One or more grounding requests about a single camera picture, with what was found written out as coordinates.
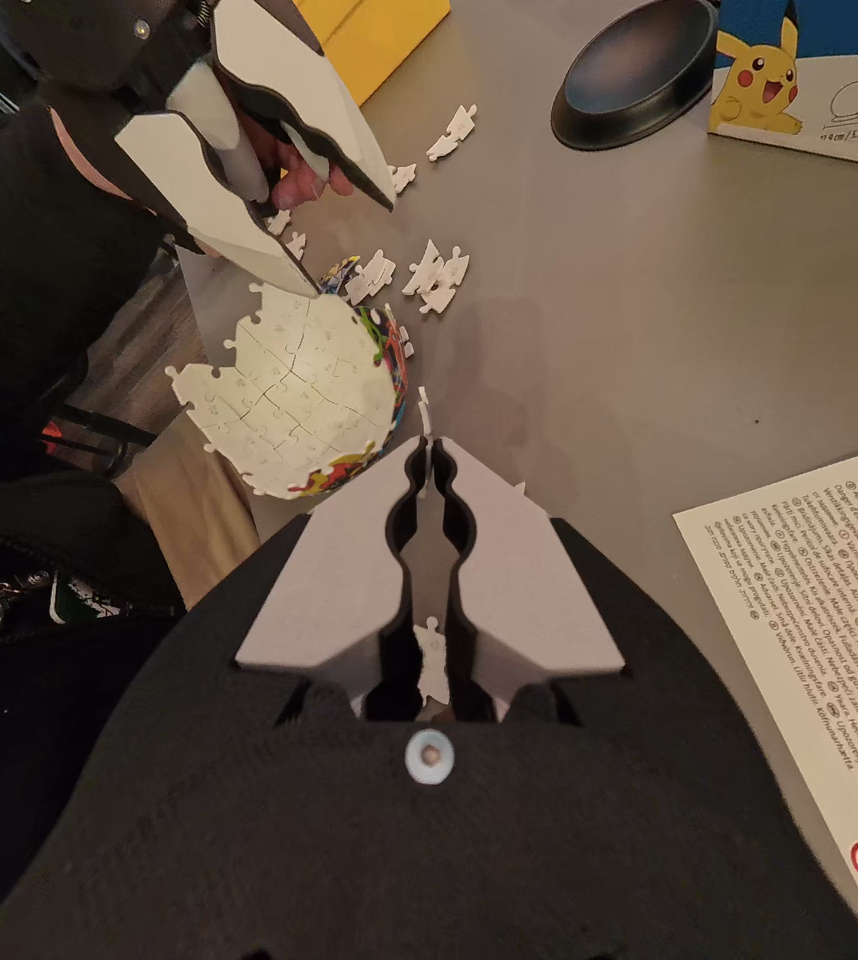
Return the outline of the person's black jacket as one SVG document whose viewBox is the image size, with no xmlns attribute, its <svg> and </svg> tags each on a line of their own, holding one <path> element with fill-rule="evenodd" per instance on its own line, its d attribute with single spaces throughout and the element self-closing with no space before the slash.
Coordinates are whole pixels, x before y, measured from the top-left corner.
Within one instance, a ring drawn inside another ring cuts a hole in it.
<svg viewBox="0 0 858 960">
<path fill-rule="evenodd" d="M 59 626 L 51 588 L 0 631 L 0 905 L 50 834 L 111 712 L 185 613 L 146 522 L 108 479 L 61 471 L 0 484 L 0 581 L 75 576 L 123 606 Z"/>
</svg>

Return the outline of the black white patterned card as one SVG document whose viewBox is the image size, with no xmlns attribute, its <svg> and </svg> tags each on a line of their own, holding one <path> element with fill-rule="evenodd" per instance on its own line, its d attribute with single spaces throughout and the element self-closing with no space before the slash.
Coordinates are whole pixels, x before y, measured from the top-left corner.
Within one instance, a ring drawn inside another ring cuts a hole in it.
<svg viewBox="0 0 858 960">
<path fill-rule="evenodd" d="M 90 584 L 57 572 L 51 583 L 49 616 L 59 626 L 73 626 L 97 619 L 118 617 L 123 606 L 99 594 Z"/>
</svg>

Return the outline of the partly built puzzle ball shell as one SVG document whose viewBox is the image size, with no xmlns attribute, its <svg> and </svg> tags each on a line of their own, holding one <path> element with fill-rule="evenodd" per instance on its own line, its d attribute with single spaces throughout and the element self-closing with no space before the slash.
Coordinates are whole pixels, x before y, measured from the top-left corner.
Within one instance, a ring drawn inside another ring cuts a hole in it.
<svg viewBox="0 0 858 960">
<path fill-rule="evenodd" d="M 388 304 L 351 306 L 265 283 L 254 316 L 238 320 L 232 366 L 166 368 L 204 436 L 261 497 L 333 492 L 379 459 L 408 395 L 409 339 Z"/>
</svg>

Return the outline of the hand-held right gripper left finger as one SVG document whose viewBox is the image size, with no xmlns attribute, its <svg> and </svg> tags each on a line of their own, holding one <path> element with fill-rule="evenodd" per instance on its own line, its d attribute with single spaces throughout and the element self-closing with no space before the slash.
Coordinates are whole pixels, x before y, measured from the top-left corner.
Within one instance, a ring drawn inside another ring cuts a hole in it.
<svg viewBox="0 0 858 960">
<path fill-rule="evenodd" d="M 401 552 L 417 529 L 428 442 L 411 438 L 318 504 L 235 661 L 340 686 L 371 718 L 414 718 L 423 654 Z"/>
</svg>

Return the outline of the puzzle instruction leaflet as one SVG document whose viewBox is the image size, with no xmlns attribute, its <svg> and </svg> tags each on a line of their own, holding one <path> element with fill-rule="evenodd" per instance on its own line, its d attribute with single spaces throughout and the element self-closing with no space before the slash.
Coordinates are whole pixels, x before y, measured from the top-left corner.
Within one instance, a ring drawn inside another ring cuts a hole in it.
<svg viewBox="0 0 858 960">
<path fill-rule="evenodd" d="M 674 519 L 858 887 L 858 456 Z"/>
</svg>

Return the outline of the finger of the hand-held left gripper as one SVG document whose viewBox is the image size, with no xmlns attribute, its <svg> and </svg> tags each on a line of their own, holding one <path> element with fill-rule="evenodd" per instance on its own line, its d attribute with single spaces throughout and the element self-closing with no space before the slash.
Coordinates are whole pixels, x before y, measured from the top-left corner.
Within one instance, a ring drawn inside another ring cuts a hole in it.
<svg viewBox="0 0 858 960">
<path fill-rule="evenodd" d="M 183 114 L 137 114 L 115 139 L 196 241 L 270 286 L 319 297 L 318 285 L 254 206 L 218 176 L 207 143 Z"/>
<path fill-rule="evenodd" d="M 337 166 L 386 210 L 396 190 L 383 151 L 293 2 L 216 2 L 213 53 L 243 108 L 285 132 L 319 176 Z"/>
</svg>

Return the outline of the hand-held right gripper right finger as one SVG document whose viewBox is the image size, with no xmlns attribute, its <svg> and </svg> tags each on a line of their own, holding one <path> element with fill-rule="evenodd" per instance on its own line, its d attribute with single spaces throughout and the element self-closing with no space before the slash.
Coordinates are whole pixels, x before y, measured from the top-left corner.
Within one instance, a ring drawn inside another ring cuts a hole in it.
<svg viewBox="0 0 858 960">
<path fill-rule="evenodd" d="M 552 518 L 448 438 L 433 446 L 456 549 L 444 635 L 458 719 L 505 716 L 527 686 L 616 675 L 625 659 Z"/>
</svg>

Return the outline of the person's left hand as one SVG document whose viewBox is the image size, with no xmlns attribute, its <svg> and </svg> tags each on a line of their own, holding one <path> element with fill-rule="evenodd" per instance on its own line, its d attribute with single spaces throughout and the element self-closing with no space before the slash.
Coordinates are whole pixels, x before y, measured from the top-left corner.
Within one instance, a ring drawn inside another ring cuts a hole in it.
<svg viewBox="0 0 858 960">
<path fill-rule="evenodd" d="M 347 176 L 335 165 L 326 175 L 316 174 L 299 151 L 278 139 L 245 113 L 240 114 L 242 130 L 250 142 L 269 183 L 269 198 L 277 210 L 293 210 L 319 200 L 326 190 L 340 197 L 353 193 Z"/>
</svg>

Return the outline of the person's beige trousers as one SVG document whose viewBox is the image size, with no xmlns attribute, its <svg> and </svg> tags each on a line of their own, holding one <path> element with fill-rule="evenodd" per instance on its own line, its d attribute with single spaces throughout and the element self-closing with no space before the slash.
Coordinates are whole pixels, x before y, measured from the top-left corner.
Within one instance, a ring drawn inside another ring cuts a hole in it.
<svg viewBox="0 0 858 960">
<path fill-rule="evenodd" d="M 178 419 L 114 481 L 146 522 L 185 607 L 195 607 L 260 546 L 257 527 L 229 465 Z"/>
</svg>

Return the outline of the blue puzzle box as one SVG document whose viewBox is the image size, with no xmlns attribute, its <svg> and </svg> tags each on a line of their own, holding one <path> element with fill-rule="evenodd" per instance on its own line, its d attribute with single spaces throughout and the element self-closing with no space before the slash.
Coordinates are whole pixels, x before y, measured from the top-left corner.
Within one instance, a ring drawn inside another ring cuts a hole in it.
<svg viewBox="0 0 858 960">
<path fill-rule="evenodd" d="M 858 1 L 723 1 L 708 132 L 858 162 Z"/>
</svg>

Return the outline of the black metal chair base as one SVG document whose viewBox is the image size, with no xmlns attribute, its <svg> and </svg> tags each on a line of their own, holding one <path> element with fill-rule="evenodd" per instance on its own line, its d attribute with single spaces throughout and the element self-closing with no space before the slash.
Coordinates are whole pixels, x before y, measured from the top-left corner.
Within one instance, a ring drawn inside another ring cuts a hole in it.
<svg viewBox="0 0 858 960">
<path fill-rule="evenodd" d="M 121 475 L 136 451 L 148 449 L 158 438 L 157 434 L 122 419 L 83 410 L 68 403 L 59 404 L 49 420 L 47 431 L 43 433 L 49 446 L 90 456 L 98 464 L 97 473 L 109 478 Z M 51 429 L 61 428 L 62 425 L 77 427 L 86 436 L 99 440 L 100 444 L 51 432 Z"/>
</svg>

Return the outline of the heap of loose puzzle pieces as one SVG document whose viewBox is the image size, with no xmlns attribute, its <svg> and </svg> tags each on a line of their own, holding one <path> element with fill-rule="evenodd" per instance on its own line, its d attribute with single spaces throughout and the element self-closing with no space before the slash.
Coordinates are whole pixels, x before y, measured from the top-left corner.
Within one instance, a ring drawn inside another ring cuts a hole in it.
<svg viewBox="0 0 858 960">
<path fill-rule="evenodd" d="M 460 105 L 445 133 L 427 150 L 428 162 L 441 161 L 457 150 L 474 130 L 477 113 L 476 104 Z M 451 254 L 445 257 L 433 241 L 428 241 L 420 260 L 409 265 L 411 276 L 402 295 L 421 298 L 421 314 L 434 312 L 440 315 L 463 282 L 469 262 L 470 255 L 463 253 L 459 246 L 454 246 Z M 325 294 L 340 295 L 350 306 L 360 306 L 390 285 L 396 267 L 395 262 L 379 248 L 367 261 L 350 257 L 340 262 L 321 280 L 321 290 Z"/>
</svg>

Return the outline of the black ball stand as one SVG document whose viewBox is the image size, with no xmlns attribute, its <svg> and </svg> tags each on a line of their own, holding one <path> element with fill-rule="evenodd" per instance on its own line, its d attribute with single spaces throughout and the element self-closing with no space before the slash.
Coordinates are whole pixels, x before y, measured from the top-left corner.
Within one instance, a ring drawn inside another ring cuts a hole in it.
<svg viewBox="0 0 858 960">
<path fill-rule="evenodd" d="M 551 110 L 569 149 L 617 149 L 655 134 L 711 90 L 718 6 L 654 1 L 597 34 L 575 58 Z"/>
</svg>

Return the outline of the yellow cardboard box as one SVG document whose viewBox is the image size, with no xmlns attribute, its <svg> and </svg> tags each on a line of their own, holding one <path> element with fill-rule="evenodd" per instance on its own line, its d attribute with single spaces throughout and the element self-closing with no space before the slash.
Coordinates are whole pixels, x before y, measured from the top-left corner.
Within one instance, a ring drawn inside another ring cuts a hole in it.
<svg viewBox="0 0 858 960">
<path fill-rule="evenodd" d="M 362 105 L 450 12 L 449 1 L 295 1 Z"/>
</svg>

